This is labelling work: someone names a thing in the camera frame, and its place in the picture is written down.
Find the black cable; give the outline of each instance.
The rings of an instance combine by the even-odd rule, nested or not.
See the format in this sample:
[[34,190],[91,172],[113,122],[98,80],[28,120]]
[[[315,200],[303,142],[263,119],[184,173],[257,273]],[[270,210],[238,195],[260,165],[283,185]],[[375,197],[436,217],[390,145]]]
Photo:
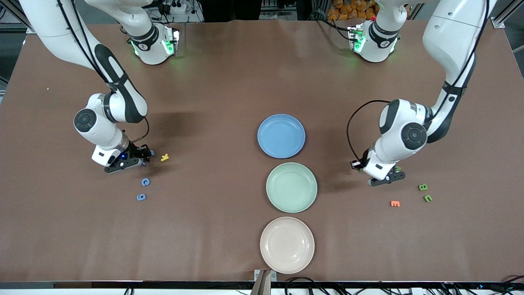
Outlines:
[[64,20],[65,22],[67,23],[67,26],[68,26],[68,29],[69,31],[71,32],[71,35],[73,36],[74,40],[77,42],[78,46],[80,47],[80,49],[82,50],[82,52],[84,53],[84,56],[85,58],[89,61],[89,63],[91,64],[91,66],[93,67],[93,70],[96,71],[96,67],[95,65],[93,64],[93,61],[91,59],[89,59],[89,55],[87,54],[87,52],[85,52],[85,49],[84,47],[82,46],[82,44],[80,43],[80,40],[78,39],[76,33],[74,32],[73,30],[73,27],[71,26],[71,23],[69,22],[69,19],[67,17],[67,14],[62,6],[62,2],[60,0],[57,0],[57,3],[58,3],[58,6],[60,7],[60,11],[62,12],[62,16],[64,16]]
[[142,139],[144,139],[144,138],[149,134],[149,121],[147,121],[147,118],[146,118],[146,117],[144,117],[144,120],[146,120],[146,124],[147,124],[147,131],[146,131],[146,134],[144,134],[143,136],[141,136],[141,137],[139,137],[139,138],[137,138],[137,139],[131,141],[131,143],[135,143],[135,142],[137,142],[137,141],[139,141],[139,140],[142,140]]
[[197,9],[195,8],[195,0],[192,1],[193,2],[193,10],[195,10],[195,14],[196,14],[196,17],[198,17],[198,21],[199,22],[202,22],[202,20],[200,19],[200,16],[198,15],[198,11]]
[[100,67],[96,63],[95,55],[93,54],[93,51],[91,50],[91,46],[89,45],[89,40],[87,35],[85,34],[84,26],[82,26],[82,22],[80,21],[80,16],[78,15],[77,7],[74,3],[74,0],[71,0],[71,5],[73,6],[74,15],[77,18],[78,26],[80,27],[80,31],[82,31],[82,35],[84,36],[85,43],[88,46],[88,51],[91,54],[91,58],[93,60],[93,63],[96,66],[96,71],[99,73],[100,77],[104,80],[104,82],[108,83],[108,80],[105,78],[105,76],[102,74],[102,71],[100,70]]
[[[481,30],[478,32],[478,36],[477,36],[477,40],[475,41],[475,45],[473,46],[473,50],[471,51],[470,53],[470,56],[467,58],[466,60],[466,63],[464,64],[464,66],[462,67],[462,70],[460,71],[459,75],[457,76],[457,78],[455,79],[455,82],[453,82],[452,86],[455,87],[456,84],[458,83],[460,77],[462,76],[462,74],[464,73],[464,71],[466,70],[467,68],[467,65],[470,63],[470,60],[471,58],[473,57],[473,55],[475,54],[475,51],[477,50],[477,45],[478,45],[478,42],[480,41],[481,39],[481,35],[482,35],[482,32],[484,31],[484,28],[486,27],[486,24],[488,23],[488,16],[489,16],[489,0],[486,0],[486,12],[484,13],[484,23],[482,24],[482,27],[481,27]],[[433,114],[433,117],[435,118],[436,115],[440,112],[440,110],[442,109],[442,107],[444,106],[444,103],[447,101],[447,97],[449,96],[450,94],[447,93],[445,98],[442,100],[442,103],[440,104],[439,108],[437,109],[437,111],[435,112],[435,114]]]
[[451,294],[451,292],[448,290],[448,288],[444,285],[444,283],[440,283],[440,285],[442,286],[442,290],[444,290],[444,292],[446,293],[446,295],[453,295],[453,294]]
[[286,280],[286,286],[284,287],[284,293],[286,295],[292,295],[291,293],[288,293],[288,287],[289,287],[289,284],[291,284],[292,282],[296,281],[296,280],[307,280],[307,281],[310,281],[312,282],[313,284],[315,284],[316,288],[319,289],[322,293],[326,294],[326,295],[331,295],[329,294],[329,292],[324,289],[322,286],[320,286],[317,282],[315,282],[314,280],[308,278],[308,277],[293,277],[293,278],[289,278]]
[[334,26],[334,27],[335,27],[336,31],[340,34],[340,36],[342,36],[342,38],[344,38],[344,39],[346,39],[346,40],[348,40],[348,41],[353,41],[353,42],[357,42],[357,41],[358,41],[358,39],[355,39],[355,38],[349,38],[349,37],[344,36],[344,34],[340,31],[339,27],[337,27],[337,26]]
[[4,11],[4,13],[2,13],[2,16],[0,16],[0,19],[2,19],[4,16],[5,16],[5,12],[7,11],[7,9],[5,7],[3,7],[2,5],[0,5],[0,12],[2,12],[2,10]]
[[510,280],[504,281],[504,283],[511,283],[511,282],[514,282],[514,281],[516,281],[518,279],[522,279],[522,278],[524,278],[524,276],[516,276],[516,277],[514,277],[514,278],[512,278]]
[[353,114],[351,115],[350,119],[348,120],[347,122],[347,126],[346,126],[346,136],[347,136],[347,143],[350,145],[350,149],[351,151],[353,152],[353,155],[355,155],[355,158],[358,160],[358,156],[357,156],[357,153],[355,153],[355,149],[353,149],[353,146],[351,145],[351,140],[350,140],[350,123],[351,123],[351,120],[353,119],[353,117],[357,114],[357,112],[359,110],[361,110],[363,107],[367,106],[368,104],[370,103],[373,103],[373,102],[383,102],[383,103],[390,103],[391,101],[387,101],[387,100],[380,100],[380,99],[376,99],[376,100],[370,100],[368,101],[367,103],[361,105],[355,112],[353,112]]
[[486,0],[486,13],[484,14],[484,23],[482,24],[480,32],[478,32],[477,41],[475,41],[475,45],[473,46],[473,50],[471,51],[470,56],[468,57],[466,63],[464,64],[464,67],[462,68],[462,71],[460,72],[460,74],[455,79],[455,83],[453,83],[453,86],[455,86],[457,84],[457,82],[459,81],[459,78],[462,76],[462,74],[466,70],[466,67],[469,64],[471,58],[475,54],[475,50],[477,49],[478,42],[481,40],[482,32],[484,31],[484,28],[486,27],[486,24],[488,23],[488,16],[489,16],[489,0]]
[[202,17],[203,17],[204,11],[202,10],[202,6],[200,6],[200,1],[196,0],[196,2],[198,3],[198,7],[200,8],[200,12],[202,13]]
[[127,289],[124,291],[124,295],[133,295],[133,294],[135,294],[135,289],[133,287],[131,287],[131,286],[127,287]]

